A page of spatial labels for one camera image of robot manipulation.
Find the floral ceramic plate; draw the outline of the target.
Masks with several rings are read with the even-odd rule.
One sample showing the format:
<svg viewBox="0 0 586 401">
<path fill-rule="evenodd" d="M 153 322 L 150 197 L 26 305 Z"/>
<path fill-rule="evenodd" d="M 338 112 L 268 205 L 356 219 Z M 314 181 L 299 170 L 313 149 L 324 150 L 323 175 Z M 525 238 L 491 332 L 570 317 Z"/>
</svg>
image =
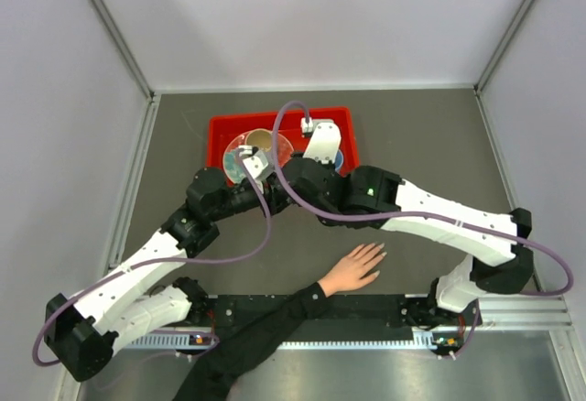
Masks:
<svg viewBox="0 0 586 401">
<path fill-rule="evenodd" d="M 236 159 L 235 159 L 235 152 L 234 150 L 238 146 L 246 145 L 245 138 L 247 134 L 250 132 L 244 132 L 243 134 L 238 135 L 232 142 L 225 148 L 224 154 L 222 157 L 222 167 L 226 177 L 233 183 L 239 184 L 242 180 L 240 179 L 241 174 L 238 172 L 236 168 Z M 283 135 L 279 134 L 277 138 L 278 150 L 278 165 L 284 166 L 291 158 L 291 154 L 294 151 L 294 147 L 292 146 L 291 142 L 285 138 Z"/>
</svg>

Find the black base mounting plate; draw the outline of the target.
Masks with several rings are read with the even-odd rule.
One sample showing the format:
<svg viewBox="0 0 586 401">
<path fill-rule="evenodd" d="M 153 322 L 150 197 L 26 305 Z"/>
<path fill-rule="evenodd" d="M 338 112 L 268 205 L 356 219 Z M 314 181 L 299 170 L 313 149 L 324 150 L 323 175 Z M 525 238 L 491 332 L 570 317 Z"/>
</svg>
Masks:
<svg viewBox="0 0 586 401">
<path fill-rule="evenodd" d="M 206 298 L 207 311 L 217 328 L 240 327 L 282 308 L 287 295 L 219 295 Z M 310 320 L 374 320 L 398 328 L 409 315 L 425 312 L 429 298 L 408 295 L 334 295 L 323 302 L 303 305 Z"/>
</svg>

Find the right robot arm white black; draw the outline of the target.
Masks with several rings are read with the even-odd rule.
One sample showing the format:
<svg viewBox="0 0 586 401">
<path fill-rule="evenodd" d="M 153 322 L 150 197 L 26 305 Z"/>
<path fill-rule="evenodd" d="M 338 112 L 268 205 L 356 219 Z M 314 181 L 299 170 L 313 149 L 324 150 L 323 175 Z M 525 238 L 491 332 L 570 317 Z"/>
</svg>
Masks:
<svg viewBox="0 0 586 401">
<path fill-rule="evenodd" d="M 533 275 L 534 255 L 522 242 L 532 230 L 525 209 L 475 210 L 372 166 L 342 176 L 330 165 L 294 157 L 282 173 L 291 199 L 327 226 L 413 234 L 466 254 L 432 281 L 425 300 L 407 306 L 413 324 L 449 323 L 477 298 L 522 292 Z"/>
</svg>

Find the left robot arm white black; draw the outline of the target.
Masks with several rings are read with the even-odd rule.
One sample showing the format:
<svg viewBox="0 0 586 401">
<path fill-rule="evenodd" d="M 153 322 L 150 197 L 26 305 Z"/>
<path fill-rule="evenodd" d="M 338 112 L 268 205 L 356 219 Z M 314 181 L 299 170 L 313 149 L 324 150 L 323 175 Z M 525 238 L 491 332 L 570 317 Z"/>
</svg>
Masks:
<svg viewBox="0 0 586 401">
<path fill-rule="evenodd" d="M 45 344 L 77 382 L 92 379 L 128 344 L 152 331 L 207 316 L 208 304 L 192 279 L 181 279 L 152 298 L 146 292 L 172 271 L 196 260 L 219 235 L 217 223 L 260 208 L 267 219 L 291 198 L 280 169 L 258 171 L 251 161 L 245 179 L 233 186 L 219 168 L 199 170 L 185 202 L 124 263 L 90 287 L 46 306 L 35 344 Z"/>
</svg>

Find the red plastic tray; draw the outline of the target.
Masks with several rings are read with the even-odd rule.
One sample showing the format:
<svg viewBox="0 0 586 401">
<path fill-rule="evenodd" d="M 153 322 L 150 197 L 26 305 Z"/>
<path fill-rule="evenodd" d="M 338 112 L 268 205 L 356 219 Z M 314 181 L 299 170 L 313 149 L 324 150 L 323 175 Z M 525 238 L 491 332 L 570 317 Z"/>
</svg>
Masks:
<svg viewBox="0 0 586 401">
<path fill-rule="evenodd" d="M 341 174 L 345 175 L 360 165 L 358 147 L 353 128 L 351 111 L 345 106 L 311 108 L 313 119 L 331 119 L 339 126 L 342 141 L 340 150 L 344 155 Z M 294 152 L 303 152 L 309 143 L 300 130 L 304 112 L 300 109 L 288 111 L 280 123 L 279 133 L 287 138 Z M 209 123 L 207 165 L 222 168 L 225 148 L 238 135 L 257 128 L 271 130 L 277 114 L 275 112 L 214 116 Z"/>
</svg>

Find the person's hand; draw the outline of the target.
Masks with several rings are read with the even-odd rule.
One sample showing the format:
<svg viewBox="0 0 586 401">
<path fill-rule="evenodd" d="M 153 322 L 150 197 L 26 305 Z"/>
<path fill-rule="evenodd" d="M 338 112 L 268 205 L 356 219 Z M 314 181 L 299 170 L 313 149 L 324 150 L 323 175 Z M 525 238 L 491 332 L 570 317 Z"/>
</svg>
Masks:
<svg viewBox="0 0 586 401">
<path fill-rule="evenodd" d="M 376 268 L 385 257 L 384 244 L 361 244 L 343 256 L 318 284 L 327 298 L 361 289 L 378 278 Z"/>
</svg>

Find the blue plastic cup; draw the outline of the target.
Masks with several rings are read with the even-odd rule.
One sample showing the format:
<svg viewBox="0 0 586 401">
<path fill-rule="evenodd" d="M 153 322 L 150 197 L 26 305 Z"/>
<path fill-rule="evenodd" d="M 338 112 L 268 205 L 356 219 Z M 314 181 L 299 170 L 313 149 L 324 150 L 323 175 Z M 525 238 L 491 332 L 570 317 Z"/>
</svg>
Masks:
<svg viewBox="0 0 586 401">
<path fill-rule="evenodd" d="M 341 172 L 343 163 L 344 163 L 343 152 L 340 149 L 338 149 L 336 156 L 335 156 L 335 159 L 334 159 L 334 169 L 336 172 L 338 172 L 338 173 Z"/>
</svg>

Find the black sleeved forearm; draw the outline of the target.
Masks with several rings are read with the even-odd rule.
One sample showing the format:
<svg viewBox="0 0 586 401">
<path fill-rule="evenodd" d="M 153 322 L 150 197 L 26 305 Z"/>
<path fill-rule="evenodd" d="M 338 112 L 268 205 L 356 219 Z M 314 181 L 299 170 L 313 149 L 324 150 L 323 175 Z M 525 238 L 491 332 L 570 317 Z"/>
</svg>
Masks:
<svg viewBox="0 0 586 401">
<path fill-rule="evenodd" d="M 309 320 L 301 313 L 305 303 L 327 298 L 318 283 L 290 296 L 282 308 L 248 323 L 196 360 L 174 399 L 225 400 L 234 383 L 272 355 L 299 326 Z"/>
</svg>

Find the beige ceramic mug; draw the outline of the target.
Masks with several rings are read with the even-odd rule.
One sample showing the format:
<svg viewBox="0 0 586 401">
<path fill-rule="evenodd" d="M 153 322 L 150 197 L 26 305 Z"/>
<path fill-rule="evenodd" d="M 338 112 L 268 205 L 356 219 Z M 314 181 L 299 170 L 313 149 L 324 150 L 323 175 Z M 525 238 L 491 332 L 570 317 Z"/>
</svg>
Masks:
<svg viewBox="0 0 586 401">
<path fill-rule="evenodd" d="M 270 151 L 272 148 L 272 132 L 264 128 L 252 130 L 247 134 L 245 143 L 259 150 Z"/>
</svg>

